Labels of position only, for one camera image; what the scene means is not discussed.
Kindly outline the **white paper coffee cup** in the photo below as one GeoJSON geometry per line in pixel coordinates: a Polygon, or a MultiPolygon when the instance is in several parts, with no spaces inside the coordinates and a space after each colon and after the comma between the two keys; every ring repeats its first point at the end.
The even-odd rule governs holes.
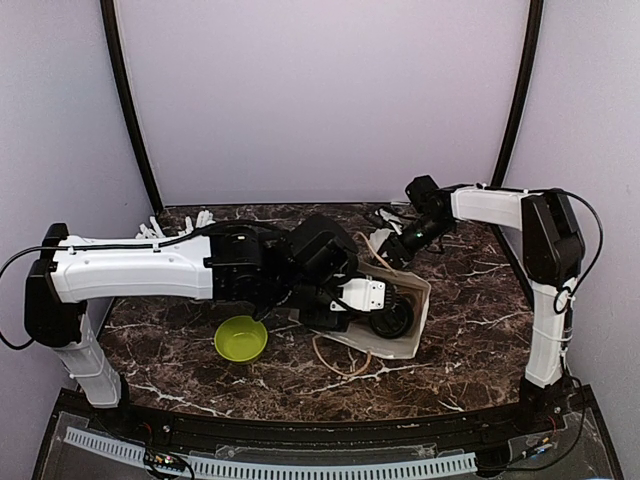
{"type": "Polygon", "coordinates": [[[383,308],[370,313],[368,323],[378,337],[393,340],[409,332],[414,318],[412,301],[391,285],[386,287],[383,308]]]}

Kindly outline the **brown paper takeout bag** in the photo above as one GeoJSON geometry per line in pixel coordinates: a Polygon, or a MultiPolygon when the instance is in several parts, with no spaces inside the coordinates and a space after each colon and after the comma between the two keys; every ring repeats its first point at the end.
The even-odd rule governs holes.
{"type": "Polygon", "coordinates": [[[344,303],[362,310],[364,306],[359,303],[360,299],[378,300],[379,292],[383,290],[391,295],[391,305],[372,310],[368,316],[358,315],[343,332],[313,331],[310,346],[317,360],[327,370],[344,379],[364,375],[374,359],[411,360],[421,343],[429,311],[431,285],[414,273],[392,266],[390,258],[376,252],[378,237],[389,232],[384,229],[372,235],[361,231],[354,234],[356,239],[364,243],[377,264],[360,263],[359,271],[364,278],[346,289],[344,303]],[[348,353],[361,352],[366,358],[360,365],[354,364],[348,370],[340,369],[336,360],[323,356],[319,345],[322,340],[342,345],[348,353]]]}

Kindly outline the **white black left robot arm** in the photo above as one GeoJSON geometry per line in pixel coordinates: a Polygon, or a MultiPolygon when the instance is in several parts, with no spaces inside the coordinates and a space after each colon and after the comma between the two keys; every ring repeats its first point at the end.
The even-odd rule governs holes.
{"type": "Polygon", "coordinates": [[[87,304],[113,297],[181,297],[245,302],[256,318],[284,307],[320,329],[339,330],[389,312],[390,283],[360,270],[358,249],[336,222],[315,215],[293,229],[226,220],[181,236],[91,239],[65,224],[49,227],[31,249],[24,327],[32,342],[56,352],[89,404],[120,436],[141,427],[124,378],[94,334],[87,304]]]}

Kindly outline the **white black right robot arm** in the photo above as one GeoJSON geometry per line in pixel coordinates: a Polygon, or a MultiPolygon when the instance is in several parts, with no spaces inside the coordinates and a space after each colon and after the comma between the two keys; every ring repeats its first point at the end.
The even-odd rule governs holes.
{"type": "Polygon", "coordinates": [[[406,193],[417,218],[402,228],[379,229],[370,237],[376,253],[394,268],[406,266],[459,222],[520,232],[522,266],[532,288],[534,313],[524,381],[537,389],[556,384],[563,376],[572,336],[572,296],[585,256],[569,193],[465,184],[439,187],[430,176],[416,178],[406,193]]]}

